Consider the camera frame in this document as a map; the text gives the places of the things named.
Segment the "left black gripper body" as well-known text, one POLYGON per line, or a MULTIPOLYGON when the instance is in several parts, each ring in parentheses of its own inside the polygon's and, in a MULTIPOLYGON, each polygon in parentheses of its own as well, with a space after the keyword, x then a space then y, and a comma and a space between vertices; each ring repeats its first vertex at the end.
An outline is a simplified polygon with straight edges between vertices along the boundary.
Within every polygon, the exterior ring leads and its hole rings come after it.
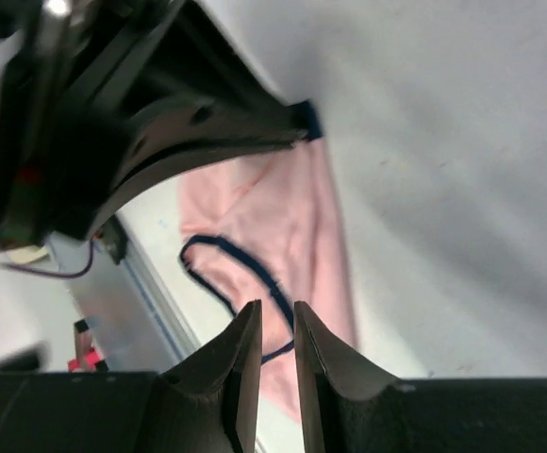
POLYGON ((175 1, 0 1, 22 42, 0 80, 0 249, 82 240, 143 147, 122 103, 175 1))

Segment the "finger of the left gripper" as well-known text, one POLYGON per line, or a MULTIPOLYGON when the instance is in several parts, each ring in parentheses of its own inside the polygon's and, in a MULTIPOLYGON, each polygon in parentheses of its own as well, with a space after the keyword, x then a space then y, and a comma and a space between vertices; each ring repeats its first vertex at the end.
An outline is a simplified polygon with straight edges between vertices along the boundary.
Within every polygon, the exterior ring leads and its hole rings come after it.
POLYGON ((127 124, 87 175, 84 238, 89 239, 122 206, 158 183, 220 161, 290 148, 307 135, 307 115, 273 102, 264 109, 216 103, 157 101, 127 124))
POLYGON ((236 113, 299 136, 309 129, 307 108, 269 93, 196 1, 183 3, 126 96, 126 111, 159 101, 181 110, 191 126, 236 113))

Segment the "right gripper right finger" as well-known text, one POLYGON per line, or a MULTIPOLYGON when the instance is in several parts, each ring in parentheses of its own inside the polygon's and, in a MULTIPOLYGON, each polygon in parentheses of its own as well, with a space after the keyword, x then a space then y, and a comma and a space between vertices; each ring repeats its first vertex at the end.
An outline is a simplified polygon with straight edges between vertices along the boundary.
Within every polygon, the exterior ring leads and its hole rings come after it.
POLYGON ((294 305, 307 452, 547 452, 547 378, 403 379, 294 305))

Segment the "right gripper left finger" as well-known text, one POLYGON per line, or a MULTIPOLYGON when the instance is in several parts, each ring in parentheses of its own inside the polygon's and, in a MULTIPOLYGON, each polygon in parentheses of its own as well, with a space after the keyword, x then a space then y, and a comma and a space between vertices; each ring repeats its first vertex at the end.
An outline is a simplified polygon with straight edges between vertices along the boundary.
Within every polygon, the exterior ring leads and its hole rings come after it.
POLYGON ((0 452, 252 452, 261 305, 167 372, 0 374, 0 452))

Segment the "pink underwear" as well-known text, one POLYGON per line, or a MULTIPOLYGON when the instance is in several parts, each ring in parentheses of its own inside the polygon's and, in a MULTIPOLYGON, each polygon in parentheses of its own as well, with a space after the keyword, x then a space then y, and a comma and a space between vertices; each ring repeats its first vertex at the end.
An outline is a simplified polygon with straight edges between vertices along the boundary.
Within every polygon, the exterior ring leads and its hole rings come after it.
POLYGON ((322 128, 310 103, 294 109, 307 135, 291 149, 189 171, 177 192, 181 264, 231 314, 260 302, 260 392, 299 420, 294 303, 308 303, 348 344, 356 343, 356 324, 322 128))

